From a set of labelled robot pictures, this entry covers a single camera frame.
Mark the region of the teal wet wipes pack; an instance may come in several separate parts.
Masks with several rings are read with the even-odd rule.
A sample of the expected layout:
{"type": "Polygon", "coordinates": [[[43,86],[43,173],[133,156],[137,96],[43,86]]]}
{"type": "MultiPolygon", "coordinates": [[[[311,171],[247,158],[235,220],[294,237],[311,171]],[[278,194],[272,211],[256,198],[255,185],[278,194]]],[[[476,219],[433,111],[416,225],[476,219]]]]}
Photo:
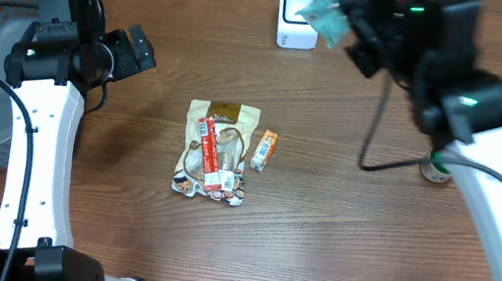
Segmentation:
{"type": "Polygon", "coordinates": [[[315,0],[298,15],[325,40],[326,47],[333,50],[350,32],[347,17],[341,11],[342,0],[315,0]]]}

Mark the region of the green lid jar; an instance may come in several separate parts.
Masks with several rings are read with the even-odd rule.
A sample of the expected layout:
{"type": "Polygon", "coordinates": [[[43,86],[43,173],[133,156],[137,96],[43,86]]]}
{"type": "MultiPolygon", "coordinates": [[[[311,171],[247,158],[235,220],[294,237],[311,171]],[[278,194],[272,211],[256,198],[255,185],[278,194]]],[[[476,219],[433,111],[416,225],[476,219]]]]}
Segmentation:
{"type": "Polygon", "coordinates": [[[421,164],[419,169],[423,176],[431,182],[444,183],[452,179],[452,175],[441,164],[428,162],[421,164]]]}

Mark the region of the small orange box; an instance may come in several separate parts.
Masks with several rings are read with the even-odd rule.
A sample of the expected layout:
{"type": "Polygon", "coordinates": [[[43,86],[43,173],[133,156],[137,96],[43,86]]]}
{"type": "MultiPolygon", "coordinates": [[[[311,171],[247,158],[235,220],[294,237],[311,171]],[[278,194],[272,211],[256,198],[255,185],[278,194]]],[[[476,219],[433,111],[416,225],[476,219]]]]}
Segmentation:
{"type": "Polygon", "coordinates": [[[257,148],[251,157],[251,168],[256,172],[261,172],[269,162],[270,157],[276,149],[278,135],[272,130],[266,130],[258,142],[257,148]]]}

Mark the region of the snack bag with red label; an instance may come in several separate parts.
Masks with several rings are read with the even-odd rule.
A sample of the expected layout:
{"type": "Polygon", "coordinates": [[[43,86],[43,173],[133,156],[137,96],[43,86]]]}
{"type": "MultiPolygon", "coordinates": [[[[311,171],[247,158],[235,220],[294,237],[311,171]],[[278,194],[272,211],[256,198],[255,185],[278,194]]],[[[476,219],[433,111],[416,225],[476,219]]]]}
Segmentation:
{"type": "Polygon", "coordinates": [[[246,187],[246,155],[260,115],[260,110],[253,106],[192,100],[186,116],[184,149],[175,167],[171,189],[187,197],[200,195],[233,207],[242,205],[246,187]],[[204,189],[198,124],[200,118],[210,116],[216,122],[217,159],[222,184],[216,191],[204,189]]]}

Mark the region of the red stick snack packet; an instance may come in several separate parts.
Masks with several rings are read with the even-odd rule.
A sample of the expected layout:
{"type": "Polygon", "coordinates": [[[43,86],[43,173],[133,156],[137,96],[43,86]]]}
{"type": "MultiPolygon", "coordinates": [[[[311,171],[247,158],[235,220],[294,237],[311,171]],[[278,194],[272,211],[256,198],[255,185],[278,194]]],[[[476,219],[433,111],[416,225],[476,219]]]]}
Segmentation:
{"type": "Polygon", "coordinates": [[[221,180],[219,175],[219,163],[217,155],[217,140],[215,133],[215,119],[203,117],[199,119],[199,133],[201,135],[201,147],[203,153],[203,169],[204,169],[204,189],[207,191],[216,191],[221,188],[221,180]]]}

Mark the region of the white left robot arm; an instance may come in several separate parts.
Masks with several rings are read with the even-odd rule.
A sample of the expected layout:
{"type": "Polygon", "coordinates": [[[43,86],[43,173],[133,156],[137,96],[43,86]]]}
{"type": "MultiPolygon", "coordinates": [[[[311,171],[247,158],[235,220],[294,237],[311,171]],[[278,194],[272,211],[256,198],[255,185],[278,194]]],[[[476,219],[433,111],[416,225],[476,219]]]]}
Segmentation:
{"type": "Polygon", "coordinates": [[[0,281],[142,281],[107,276],[74,249],[69,194],[90,90],[156,66],[139,26],[106,29],[102,0],[37,0],[5,57],[12,136],[0,207],[0,281]]]}

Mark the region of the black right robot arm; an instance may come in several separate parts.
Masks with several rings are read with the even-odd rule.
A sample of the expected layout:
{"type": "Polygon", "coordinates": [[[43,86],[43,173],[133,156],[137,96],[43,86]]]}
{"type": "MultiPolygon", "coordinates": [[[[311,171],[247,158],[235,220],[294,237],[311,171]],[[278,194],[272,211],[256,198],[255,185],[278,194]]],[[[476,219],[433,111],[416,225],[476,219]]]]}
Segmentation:
{"type": "Polygon", "coordinates": [[[492,281],[502,281],[502,79],[477,65],[480,0],[340,0],[366,76],[406,83],[414,122],[431,140],[430,167],[461,191],[492,281]]]}

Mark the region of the white barcode scanner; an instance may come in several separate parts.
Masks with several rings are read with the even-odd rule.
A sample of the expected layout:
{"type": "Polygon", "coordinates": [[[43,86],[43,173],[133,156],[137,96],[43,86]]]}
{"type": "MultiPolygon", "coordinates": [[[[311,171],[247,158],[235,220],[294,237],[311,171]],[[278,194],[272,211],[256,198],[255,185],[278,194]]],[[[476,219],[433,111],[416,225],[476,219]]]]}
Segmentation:
{"type": "Polygon", "coordinates": [[[284,49],[313,50],[319,35],[299,12],[316,0],[279,0],[276,44],[284,49]]]}

